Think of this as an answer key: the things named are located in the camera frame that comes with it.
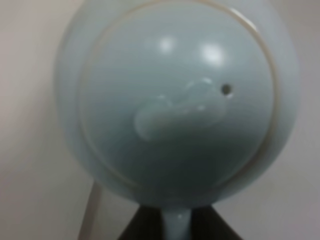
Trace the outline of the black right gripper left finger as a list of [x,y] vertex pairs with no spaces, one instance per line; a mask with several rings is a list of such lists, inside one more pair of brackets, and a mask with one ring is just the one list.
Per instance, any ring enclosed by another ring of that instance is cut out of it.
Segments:
[[141,205],[118,240],[163,240],[162,214],[159,208]]

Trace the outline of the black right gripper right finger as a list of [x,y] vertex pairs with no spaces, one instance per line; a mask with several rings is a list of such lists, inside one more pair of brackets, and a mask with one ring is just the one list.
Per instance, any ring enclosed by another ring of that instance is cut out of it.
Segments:
[[191,211],[192,240],[242,240],[210,205]]

